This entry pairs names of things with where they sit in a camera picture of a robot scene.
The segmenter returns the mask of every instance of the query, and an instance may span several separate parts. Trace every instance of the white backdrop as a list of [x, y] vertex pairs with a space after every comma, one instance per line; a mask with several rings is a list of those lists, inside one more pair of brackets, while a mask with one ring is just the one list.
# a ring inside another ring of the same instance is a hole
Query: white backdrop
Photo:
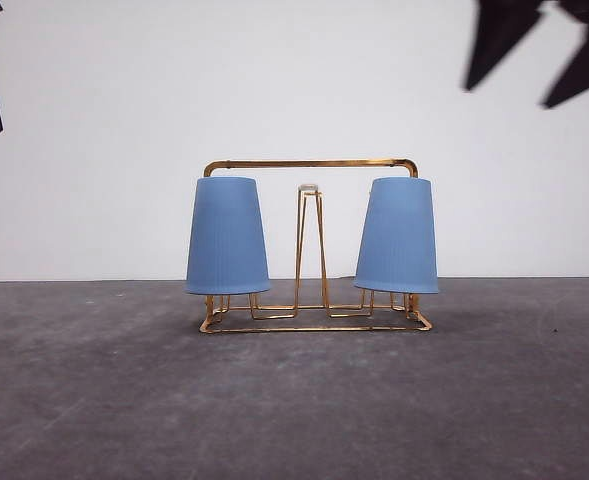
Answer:
[[[538, 106], [581, 26], [546, 3], [469, 94], [471, 0], [5, 0], [0, 280], [182, 278], [210, 161], [368, 157], [432, 180], [441, 276], [589, 275], [589, 91]], [[329, 273], [351, 275], [392, 171], [238, 173], [278, 278], [299, 183], [325, 192]]]

